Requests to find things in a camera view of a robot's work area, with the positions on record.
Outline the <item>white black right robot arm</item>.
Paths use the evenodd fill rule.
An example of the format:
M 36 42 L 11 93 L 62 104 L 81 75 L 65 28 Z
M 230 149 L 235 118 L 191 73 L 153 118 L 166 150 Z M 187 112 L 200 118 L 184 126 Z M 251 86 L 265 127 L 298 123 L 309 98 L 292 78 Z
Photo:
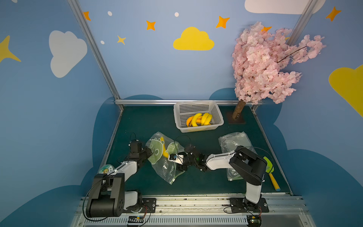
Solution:
M 228 153 L 205 155 L 190 145 L 184 152 L 171 154 L 168 161 L 175 162 L 182 171 L 186 171 L 190 166 L 203 172 L 234 169 L 246 182 L 247 202 L 258 204 L 260 201 L 267 162 L 244 146 L 238 146 Z

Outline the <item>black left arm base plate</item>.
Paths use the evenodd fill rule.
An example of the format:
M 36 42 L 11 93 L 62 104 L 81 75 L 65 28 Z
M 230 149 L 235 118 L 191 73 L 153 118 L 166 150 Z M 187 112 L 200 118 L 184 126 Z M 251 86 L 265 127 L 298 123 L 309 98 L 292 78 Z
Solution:
M 136 205 L 134 205 L 130 210 L 134 213 L 155 213 L 156 204 L 156 198 L 139 198 Z

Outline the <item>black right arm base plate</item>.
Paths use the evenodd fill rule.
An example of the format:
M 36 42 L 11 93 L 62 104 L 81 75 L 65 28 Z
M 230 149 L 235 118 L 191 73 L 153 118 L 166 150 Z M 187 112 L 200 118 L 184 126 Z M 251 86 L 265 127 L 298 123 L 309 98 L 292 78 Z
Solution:
M 246 198 L 230 198 L 232 213 L 269 213 L 266 199 L 260 197 L 257 204 L 248 201 Z

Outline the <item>green printed zip-top bag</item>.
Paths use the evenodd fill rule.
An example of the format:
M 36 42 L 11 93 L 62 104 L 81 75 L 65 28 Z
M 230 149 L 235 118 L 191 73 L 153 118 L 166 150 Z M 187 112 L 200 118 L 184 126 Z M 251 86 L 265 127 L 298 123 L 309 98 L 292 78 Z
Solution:
M 155 172 L 169 184 L 173 184 L 178 176 L 184 171 L 177 170 L 177 163 L 170 162 L 166 159 L 162 152 L 163 146 L 160 138 L 164 137 L 165 148 L 168 154 L 178 154 L 184 152 L 184 147 L 177 141 L 165 136 L 161 132 L 156 132 L 146 143 L 146 146 L 153 152 L 152 156 L 148 158 Z

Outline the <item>orange banana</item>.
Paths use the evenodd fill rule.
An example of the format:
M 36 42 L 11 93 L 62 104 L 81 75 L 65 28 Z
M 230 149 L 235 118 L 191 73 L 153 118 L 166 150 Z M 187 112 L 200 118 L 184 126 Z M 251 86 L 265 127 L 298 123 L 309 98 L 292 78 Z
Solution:
M 187 127 L 194 126 L 193 123 L 192 123 L 193 122 L 193 119 L 194 119 L 194 116 L 191 116 L 190 118 L 187 119 L 187 121 L 186 121 Z
M 197 118 L 197 120 L 196 120 L 196 124 L 201 125 L 202 117 L 203 117 L 203 115 L 201 115 L 201 116 L 199 116 L 199 117 Z

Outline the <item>clear zip-top bag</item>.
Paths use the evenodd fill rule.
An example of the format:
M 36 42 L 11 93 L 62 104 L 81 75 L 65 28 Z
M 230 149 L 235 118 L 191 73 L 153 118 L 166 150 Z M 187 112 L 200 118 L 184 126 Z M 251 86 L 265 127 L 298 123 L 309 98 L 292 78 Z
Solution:
M 219 137 L 218 141 L 221 146 L 222 153 L 235 151 L 238 146 L 243 146 L 257 154 L 245 132 L 233 132 Z M 243 180 L 243 178 L 231 168 L 227 169 L 227 179 L 228 181 Z

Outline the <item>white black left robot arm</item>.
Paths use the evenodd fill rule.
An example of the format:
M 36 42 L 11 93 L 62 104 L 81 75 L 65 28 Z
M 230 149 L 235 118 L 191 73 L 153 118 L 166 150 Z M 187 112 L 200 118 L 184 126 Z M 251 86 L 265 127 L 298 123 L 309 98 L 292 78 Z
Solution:
M 117 168 L 94 177 L 87 193 L 88 202 L 82 205 L 82 213 L 87 220 L 99 222 L 119 217 L 122 213 L 147 212 L 141 193 L 126 191 L 125 183 L 151 157 L 152 151 L 138 140 L 131 141 L 129 148 L 130 153 Z

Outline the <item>yellow banana bunch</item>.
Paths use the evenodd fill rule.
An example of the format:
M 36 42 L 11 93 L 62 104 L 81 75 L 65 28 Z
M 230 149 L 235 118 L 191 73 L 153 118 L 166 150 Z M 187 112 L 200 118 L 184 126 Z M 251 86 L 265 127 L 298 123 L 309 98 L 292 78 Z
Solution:
M 162 152 L 162 154 L 163 154 L 163 156 L 166 159 L 168 159 L 169 158 L 169 154 L 168 154 L 168 152 L 166 151 L 166 148 L 165 148 L 165 140 L 164 140 L 164 137 L 161 137 L 160 140 L 161 140 L 161 143 L 162 143 L 162 146 L 163 146 L 163 152 Z
M 200 124 L 201 125 L 209 125 L 211 120 L 213 118 L 213 115 L 209 114 L 209 113 L 205 113 L 202 118 L 201 118 L 201 121 L 200 121 Z

